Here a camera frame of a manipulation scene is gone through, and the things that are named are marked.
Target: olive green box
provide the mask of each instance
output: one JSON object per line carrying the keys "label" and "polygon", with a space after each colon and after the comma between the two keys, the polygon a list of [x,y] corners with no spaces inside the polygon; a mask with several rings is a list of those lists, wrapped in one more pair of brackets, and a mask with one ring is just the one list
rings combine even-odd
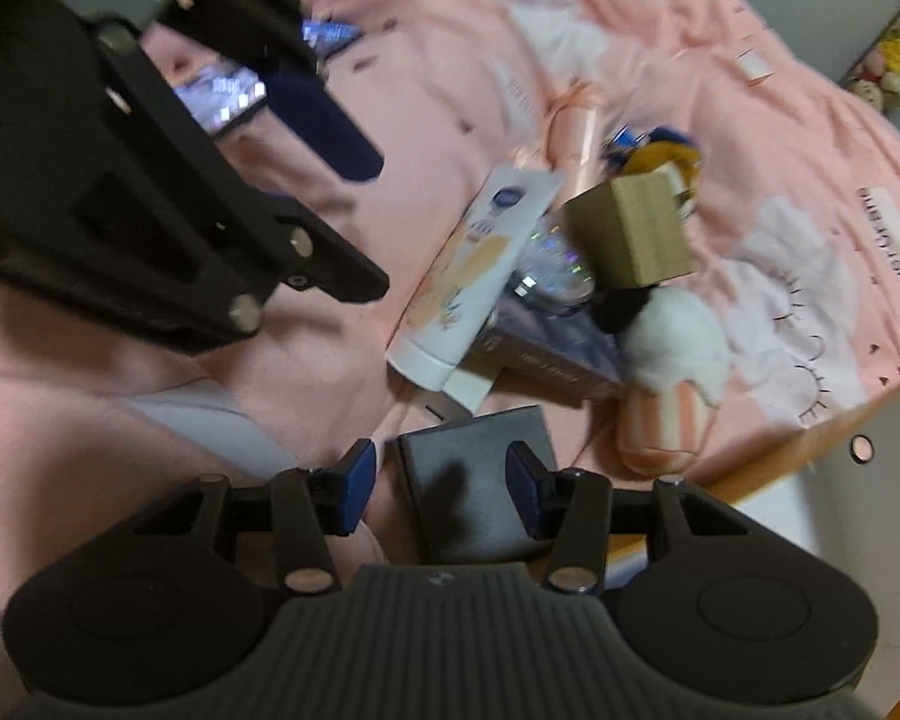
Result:
{"label": "olive green box", "polygon": [[563,210],[574,241],[604,289],[648,287],[695,269],[667,175],[605,181],[574,197]]}

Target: white cloud print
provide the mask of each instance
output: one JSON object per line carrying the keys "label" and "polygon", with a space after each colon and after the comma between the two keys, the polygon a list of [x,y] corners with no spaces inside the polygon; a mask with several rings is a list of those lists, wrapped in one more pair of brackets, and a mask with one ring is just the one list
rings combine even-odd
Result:
{"label": "white cloud print", "polygon": [[806,426],[866,401],[850,345],[855,280],[804,211],[772,197],[724,264],[737,290],[730,350],[771,423]]}

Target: pink fabric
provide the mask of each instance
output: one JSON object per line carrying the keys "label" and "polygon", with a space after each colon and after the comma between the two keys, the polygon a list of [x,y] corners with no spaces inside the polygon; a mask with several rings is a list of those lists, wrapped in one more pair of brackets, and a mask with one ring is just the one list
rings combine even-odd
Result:
{"label": "pink fabric", "polygon": [[[427,424],[410,408],[410,387],[386,369],[384,351],[491,167],[525,145],[514,138],[507,90],[520,90],[521,110],[539,130],[566,89],[554,64],[565,57],[535,50],[514,9],[540,15],[565,2],[308,1],[319,14],[332,11],[367,30],[333,62],[330,88],[385,153],[382,176],[344,184],[269,115],[233,133],[224,152],[248,181],[295,194],[336,226],[391,275],[391,291],[380,303],[352,307],[281,290],[259,338],[198,367],[0,287],[0,607],[29,573],[79,541],[170,485],[220,469],[109,394],[155,391],[205,373],[305,464],[335,461],[356,437],[382,442]],[[607,38],[607,50],[584,64],[607,95],[612,121],[672,124],[706,153],[700,210],[689,224],[701,267],[683,285],[729,316],[741,295],[728,258],[767,200],[787,197],[852,274],[860,310],[849,343],[863,395],[898,383],[900,282],[857,194],[882,187],[900,210],[893,127],[794,60],[742,0],[567,1],[577,22]],[[749,47],[773,68],[755,87],[735,62]],[[166,35],[154,37],[151,51],[168,74],[181,74],[194,58],[192,47]],[[501,85],[500,68],[509,84]],[[613,450],[612,406],[567,404],[506,375],[485,410],[535,402],[562,466],[626,479]],[[793,429],[792,419],[768,418],[738,376],[696,474],[712,478]],[[413,560],[392,474],[384,464],[367,522],[391,560]],[[348,546],[353,562],[379,559],[365,533]]]}

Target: white cap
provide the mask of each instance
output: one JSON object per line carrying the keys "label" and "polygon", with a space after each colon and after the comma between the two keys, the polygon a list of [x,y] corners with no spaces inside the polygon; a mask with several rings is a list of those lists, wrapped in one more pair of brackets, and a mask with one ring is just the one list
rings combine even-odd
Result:
{"label": "white cap", "polygon": [[386,361],[397,373],[431,392],[441,391],[456,370],[456,365],[437,360],[403,333],[397,333],[391,341],[386,350]]}

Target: pink bottle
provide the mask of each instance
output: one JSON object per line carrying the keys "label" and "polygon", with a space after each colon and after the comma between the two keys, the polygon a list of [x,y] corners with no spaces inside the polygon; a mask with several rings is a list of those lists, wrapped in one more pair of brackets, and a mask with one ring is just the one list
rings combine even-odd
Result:
{"label": "pink bottle", "polygon": [[600,148],[607,114],[604,99],[589,85],[573,88],[554,109],[547,159],[564,176],[552,205],[556,209],[600,183]]}

